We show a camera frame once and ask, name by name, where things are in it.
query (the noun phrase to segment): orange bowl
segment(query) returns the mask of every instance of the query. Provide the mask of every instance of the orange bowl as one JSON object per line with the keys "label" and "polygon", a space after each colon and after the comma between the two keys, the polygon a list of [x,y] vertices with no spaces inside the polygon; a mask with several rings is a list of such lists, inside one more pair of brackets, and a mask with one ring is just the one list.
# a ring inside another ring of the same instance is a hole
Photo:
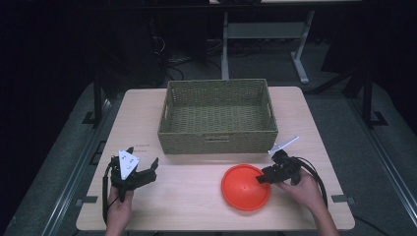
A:
{"label": "orange bowl", "polygon": [[264,173],[255,166],[239,164],[226,171],[221,192],[226,201],[241,210],[254,210],[267,203],[270,184],[260,184],[257,176]]}

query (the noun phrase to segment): cable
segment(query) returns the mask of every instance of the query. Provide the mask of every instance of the cable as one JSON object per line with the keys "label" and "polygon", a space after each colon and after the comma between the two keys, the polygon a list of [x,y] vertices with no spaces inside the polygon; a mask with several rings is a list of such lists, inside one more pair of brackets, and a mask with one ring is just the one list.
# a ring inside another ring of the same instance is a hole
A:
{"label": "cable", "polygon": [[313,168],[313,170],[317,173],[316,168],[314,167],[314,165],[308,159],[305,159],[303,157],[295,157],[295,158],[300,159],[300,160],[304,160],[305,162],[307,162]]}
{"label": "cable", "polygon": [[325,202],[326,207],[328,207],[328,193],[326,192],[325,184],[323,183],[322,178],[320,178],[319,173],[314,169],[314,167],[309,166],[306,162],[296,158],[302,167],[304,167],[310,174],[316,179],[317,183],[319,184],[320,190],[322,192],[322,198]]}
{"label": "cable", "polygon": [[211,63],[212,65],[214,65],[220,72],[221,72],[221,68],[220,66],[218,66],[217,64],[215,64],[214,62],[207,60],[209,63]]}
{"label": "cable", "polygon": [[80,229],[76,229],[76,231],[72,234],[72,236],[76,236],[80,232]]}
{"label": "cable", "polygon": [[154,36],[153,39],[159,39],[160,41],[162,41],[162,48],[158,52],[158,53],[161,53],[163,51],[163,49],[165,49],[165,46],[166,46],[165,40],[163,40],[163,38],[159,37],[159,36]]}
{"label": "cable", "polygon": [[220,52],[220,51],[221,51],[221,49],[222,49],[222,46],[223,46],[223,41],[222,41],[222,40],[220,40],[220,39],[215,39],[215,40],[213,40],[212,42],[216,43],[216,45],[215,45],[215,46],[213,46],[213,47],[210,47],[210,48],[208,49],[208,55],[209,55],[209,56],[213,56],[213,55],[218,54],[218,53],[216,53],[216,52]]}
{"label": "cable", "polygon": [[165,70],[165,76],[168,77],[168,81],[175,81],[174,78]]}
{"label": "cable", "polygon": [[104,172],[104,176],[102,178],[102,183],[103,183],[103,188],[102,188],[102,216],[103,216],[103,220],[104,223],[107,224],[107,212],[108,212],[108,208],[119,198],[117,197],[111,204],[110,206],[108,205],[108,196],[107,196],[107,190],[108,190],[108,171],[110,170],[110,168],[114,168],[117,165],[117,160],[116,158],[113,156],[111,156],[111,160],[110,163],[108,163],[105,172]]}
{"label": "cable", "polygon": [[181,74],[181,81],[184,81],[184,73],[182,73],[182,71],[180,71],[179,69],[173,68],[173,67],[167,67],[166,69],[171,69],[171,70],[179,72]]}
{"label": "cable", "polygon": [[262,48],[260,45],[256,44],[256,43],[252,43],[252,42],[236,42],[233,43],[229,46],[230,50],[236,49],[237,50],[237,55],[233,54],[233,51],[229,52],[229,56],[231,57],[248,57],[254,54],[257,54],[259,52],[262,51]]}
{"label": "cable", "polygon": [[367,220],[365,220],[365,219],[363,219],[363,218],[361,218],[361,217],[359,217],[357,215],[354,215],[354,214],[353,214],[353,217],[356,218],[356,219],[359,219],[360,221],[362,221],[362,222],[364,222],[366,224],[368,224],[369,226],[371,226],[372,228],[374,228],[375,230],[377,230],[381,234],[383,234],[385,236],[390,236],[389,234],[385,233],[382,229],[380,229],[379,227],[375,226],[373,223],[371,223],[371,222],[369,222],[369,221],[367,221]]}
{"label": "cable", "polygon": [[118,199],[119,199],[119,196],[117,196],[117,198],[114,199],[113,202],[111,202],[111,204],[107,208],[110,208],[114,204],[114,202],[116,202],[116,200],[118,200]]}
{"label": "cable", "polygon": [[191,57],[182,57],[182,58],[176,58],[176,59],[172,59],[172,58],[168,59],[168,62],[170,63],[170,66],[173,67],[173,66],[179,66],[186,62],[191,62],[192,60],[193,58]]}

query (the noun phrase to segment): white tag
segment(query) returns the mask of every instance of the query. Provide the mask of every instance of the white tag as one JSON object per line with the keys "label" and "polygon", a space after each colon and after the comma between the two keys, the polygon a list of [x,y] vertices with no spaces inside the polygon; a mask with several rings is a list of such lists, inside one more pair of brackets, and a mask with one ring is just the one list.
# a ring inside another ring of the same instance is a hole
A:
{"label": "white tag", "polygon": [[120,164],[120,177],[122,180],[128,178],[133,169],[138,165],[140,159],[123,149],[119,150],[119,164]]}

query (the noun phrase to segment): table leg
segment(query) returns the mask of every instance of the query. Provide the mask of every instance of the table leg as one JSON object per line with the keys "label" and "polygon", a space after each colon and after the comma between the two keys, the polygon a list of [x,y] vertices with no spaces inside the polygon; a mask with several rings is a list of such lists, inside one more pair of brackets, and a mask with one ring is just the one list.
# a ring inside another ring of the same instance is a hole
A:
{"label": "table leg", "polygon": [[300,81],[302,84],[307,84],[309,82],[309,79],[307,78],[307,74],[304,71],[303,64],[301,63],[301,53],[303,52],[304,45],[306,44],[307,36],[309,35],[310,26],[314,17],[315,11],[310,11],[306,22],[303,26],[303,31],[301,32],[300,36],[300,45],[298,46],[297,51],[291,52],[291,59],[294,63],[295,69],[297,71],[298,77],[300,78]]}
{"label": "table leg", "polygon": [[221,55],[221,79],[229,80],[229,63],[227,61],[227,12],[223,22],[223,54]]}

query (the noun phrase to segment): metal frame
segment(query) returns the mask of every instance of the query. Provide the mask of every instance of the metal frame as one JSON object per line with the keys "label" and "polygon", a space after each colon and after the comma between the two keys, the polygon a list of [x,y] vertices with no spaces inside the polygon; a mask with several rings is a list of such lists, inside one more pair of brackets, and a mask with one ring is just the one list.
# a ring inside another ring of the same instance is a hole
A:
{"label": "metal frame", "polygon": [[83,172],[86,169],[86,166],[89,163],[89,157],[94,154],[94,147],[97,143],[100,142],[99,135],[103,127],[105,126],[105,122],[108,118],[108,113],[112,108],[112,104],[108,99],[104,101],[104,104],[100,108],[102,111],[102,116],[100,122],[97,123],[97,127],[93,129],[91,134],[89,135],[89,139],[84,146],[82,154],[77,160],[77,163],[74,167],[71,176],[68,179],[61,195],[58,197],[53,211],[51,212],[41,235],[56,235],[61,225],[61,222],[64,218],[65,213],[67,212],[68,207],[70,206],[70,202],[77,191],[81,178],[83,176]]}
{"label": "metal frame", "polygon": [[367,122],[363,122],[363,114],[361,112],[360,106],[352,99],[350,99],[349,105],[351,109],[355,112],[356,118],[358,119],[358,123],[361,125],[362,130],[374,146],[375,151],[378,153],[381,166],[384,169],[396,193],[398,194],[398,197],[404,205],[405,210],[407,210],[414,225],[417,226],[417,200],[415,196],[411,193],[407,184],[402,179],[398,170],[395,168],[390,155],[387,153],[384,146],[381,144],[377,134],[373,131],[373,129],[370,129],[369,124],[367,124]]}
{"label": "metal frame", "polygon": [[228,23],[228,13],[224,12],[223,22],[223,53],[221,55],[221,78],[229,80],[229,66],[227,60],[228,38],[299,38],[300,44],[296,51],[291,52],[291,59],[302,84],[307,84],[309,79],[301,63],[301,54],[309,35],[310,26],[315,11],[309,11],[305,22],[301,23]]}

